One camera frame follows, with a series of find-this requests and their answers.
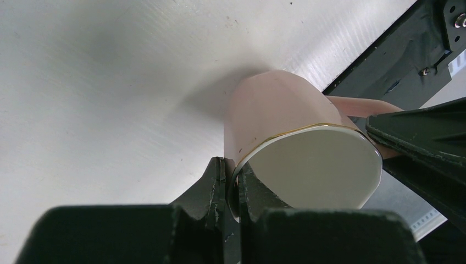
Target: pink cup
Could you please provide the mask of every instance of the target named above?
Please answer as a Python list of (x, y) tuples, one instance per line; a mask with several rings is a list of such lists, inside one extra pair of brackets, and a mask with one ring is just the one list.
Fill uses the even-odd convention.
[[(367, 113), (359, 99), (331, 99), (356, 116), (368, 116), (374, 102), (381, 104), (362, 100), (369, 103)], [(239, 84), (225, 117), (224, 140), (231, 182), (249, 162), (257, 178), (293, 207), (361, 208), (380, 183), (377, 148), (312, 84), (286, 71)]]

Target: pink handle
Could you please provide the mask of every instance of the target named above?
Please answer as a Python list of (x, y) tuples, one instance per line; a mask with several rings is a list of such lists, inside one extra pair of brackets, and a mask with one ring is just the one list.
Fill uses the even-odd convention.
[[(336, 108), (338, 108), (341, 113), (350, 117), (366, 118), (375, 114), (386, 114), (403, 111), (399, 107), (380, 100), (338, 96), (327, 96), (327, 98), (335, 105)], [(379, 150), (383, 159), (401, 155), (395, 150), (375, 143), (372, 139), (371, 142)]]

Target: metal bracket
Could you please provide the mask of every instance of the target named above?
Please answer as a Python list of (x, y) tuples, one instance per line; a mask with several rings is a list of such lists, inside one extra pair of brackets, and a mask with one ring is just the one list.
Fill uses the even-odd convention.
[(466, 45), (466, 27), (463, 27), (462, 21), (458, 22), (458, 19), (461, 20), (461, 16), (465, 13), (465, 0), (447, 1), (443, 7), (448, 47), (451, 51), (456, 51)]

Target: gold rim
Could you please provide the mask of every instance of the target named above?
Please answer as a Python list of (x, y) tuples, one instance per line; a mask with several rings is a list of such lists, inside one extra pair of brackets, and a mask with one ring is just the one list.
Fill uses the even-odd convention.
[(312, 127), (336, 127), (336, 128), (347, 128), (347, 129), (351, 129), (353, 131), (356, 131), (358, 133), (360, 133), (364, 138), (366, 138), (367, 140), (369, 140), (369, 142), (373, 145), (372, 141), (370, 141), (370, 139), (364, 134), (362, 133), (361, 131), (359, 131), (358, 129), (356, 128), (352, 128), (350, 126), (345, 126), (345, 125), (337, 125), (337, 124), (330, 124), (330, 123), (319, 123), (319, 124), (313, 124), (313, 125), (307, 125), (307, 126), (303, 126), (301, 128), (297, 128), (297, 129), (292, 129), (292, 130), (289, 130), (287, 132), (283, 132), (283, 133), (280, 133), (280, 134), (276, 134), (274, 136), (271, 136), (271, 137), (268, 137), (267, 139), (265, 139), (264, 141), (262, 141), (260, 144), (258, 144), (257, 146), (255, 146), (253, 149), (250, 150), (250, 152), (248, 152), (245, 156), (243, 156), (242, 159), (240, 159), (240, 161), (238, 161), (237, 163), (235, 163), (235, 170), (236, 168), (238, 167), (238, 165), (243, 162), (245, 160), (245, 158), (247, 156), (249, 156), (254, 150), (256, 150), (258, 147), (262, 146), (264, 143), (272, 140), (272, 139), (276, 139), (280, 136), (284, 136), (284, 135), (287, 135), (287, 134), (290, 134), (290, 133), (294, 133), (294, 132), (297, 132), (297, 131), (300, 131), (300, 130), (303, 130), (303, 129), (307, 129), (307, 128), (312, 128)]

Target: cup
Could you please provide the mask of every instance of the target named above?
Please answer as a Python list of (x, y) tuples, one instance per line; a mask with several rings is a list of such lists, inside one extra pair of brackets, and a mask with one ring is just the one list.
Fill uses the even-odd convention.
[[(341, 98), (330, 99), (361, 115), (358, 99)], [(262, 183), (298, 208), (361, 208), (382, 172), (381, 154), (348, 116), (308, 81), (282, 70), (245, 79), (233, 92), (224, 156), (229, 192), (249, 162)]]

